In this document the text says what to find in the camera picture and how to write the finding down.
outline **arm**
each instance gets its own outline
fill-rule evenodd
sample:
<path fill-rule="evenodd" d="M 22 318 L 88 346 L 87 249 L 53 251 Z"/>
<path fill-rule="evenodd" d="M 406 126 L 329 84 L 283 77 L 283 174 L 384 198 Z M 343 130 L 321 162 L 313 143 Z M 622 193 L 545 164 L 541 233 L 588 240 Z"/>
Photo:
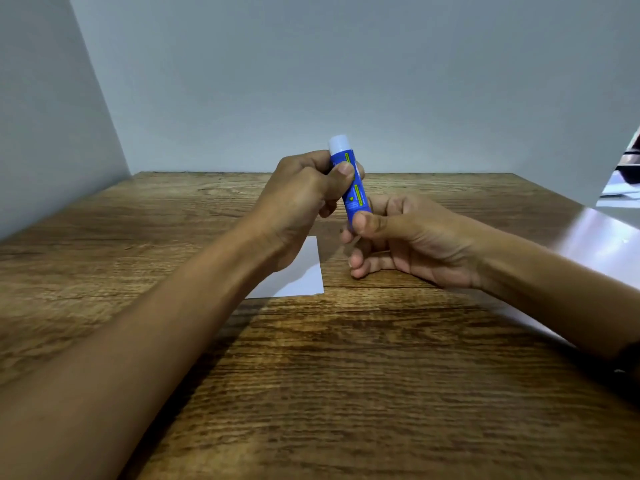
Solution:
<path fill-rule="evenodd" d="M 612 360 L 640 340 L 640 291 L 420 196 L 373 196 L 359 212 L 351 274 L 398 269 L 475 288 L 523 311 L 585 352 Z M 635 371 L 640 379 L 640 370 Z"/>
<path fill-rule="evenodd" d="M 0 394 L 2 478 L 114 479 L 233 309 L 288 266 L 354 176 L 328 152 L 287 157 L 228 233 L 89 338 Z"/>

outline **glue stick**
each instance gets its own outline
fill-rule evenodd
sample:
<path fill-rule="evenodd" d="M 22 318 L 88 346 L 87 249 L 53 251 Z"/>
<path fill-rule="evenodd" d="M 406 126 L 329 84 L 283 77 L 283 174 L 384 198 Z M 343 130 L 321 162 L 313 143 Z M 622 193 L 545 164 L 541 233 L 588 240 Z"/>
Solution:
<path fill-rule="evenodd" d="M 349 145 L 349 140 L 343 134 L 334 136 L 329 140 L 329 153 L 331 153 L 332 166 L 347 161 L 351 163 L 356 170 L 353 183 L 349 187 L 349 190 L 347 190 L 347 193 L 342 196 L 344 208 L 347 210 L 349 225 L 351 225 L 351 220 L 356 212 L 360 210 L 371 212 L 367 195 L 364 193 L 364 187 L 362 186 L 362 179 L 358 172 L 358 166 L 356 165 L 356 157 Z"/>

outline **person's right arm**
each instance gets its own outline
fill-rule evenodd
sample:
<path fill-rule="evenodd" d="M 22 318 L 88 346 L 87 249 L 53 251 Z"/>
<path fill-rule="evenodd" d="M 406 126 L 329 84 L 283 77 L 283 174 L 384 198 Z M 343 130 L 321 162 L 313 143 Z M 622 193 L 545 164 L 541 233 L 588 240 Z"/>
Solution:
<path fill-rule="evenodd" d="M 374 196 L 359 212 L 351 274 L 398 269 L 442 287 L 475 288 L 523 311 L 578 348 L 615 359 L 640 340 L 640 291 L 521 237 L 421 196 Z M 640 379 L 640 370 L 635 371 Z"/>

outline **person's left hand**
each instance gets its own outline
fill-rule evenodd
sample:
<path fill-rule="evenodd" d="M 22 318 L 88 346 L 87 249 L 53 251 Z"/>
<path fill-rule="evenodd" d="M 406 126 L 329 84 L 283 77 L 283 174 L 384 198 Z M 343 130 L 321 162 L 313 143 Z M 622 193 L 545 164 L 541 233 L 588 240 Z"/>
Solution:
<path fill-rule="evenodd" d="M 364 169 L 357 165 L 364 178 Z M 354 175 L 353 165 L 348 162 L 332 169 L 326 150 L 280 160 L 248 216 L 265 238 L 276 243 L 275 271 L 292 263 L 316 216 L 329 217 L 333 213 Z"/>

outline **wood grain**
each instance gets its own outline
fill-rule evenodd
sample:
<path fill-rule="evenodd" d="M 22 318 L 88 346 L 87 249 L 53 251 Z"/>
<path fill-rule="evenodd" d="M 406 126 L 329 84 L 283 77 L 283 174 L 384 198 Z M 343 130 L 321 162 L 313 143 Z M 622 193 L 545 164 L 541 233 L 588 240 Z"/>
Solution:
<path fill-rule="evenodd" d="M 267 179 L 142 173 L 0 244 L 0 382 L 228 229 Z M 583 211 L 513 175 L 370 175 L 366 186 L 427 193 L 547 246 Z M 614 379 L 466 294 L 396 272 L 352 280 L 344 217 L 312 229 L 324 295 L 245 301 L 123 478 L 637 476 L 639 411 Z"/>

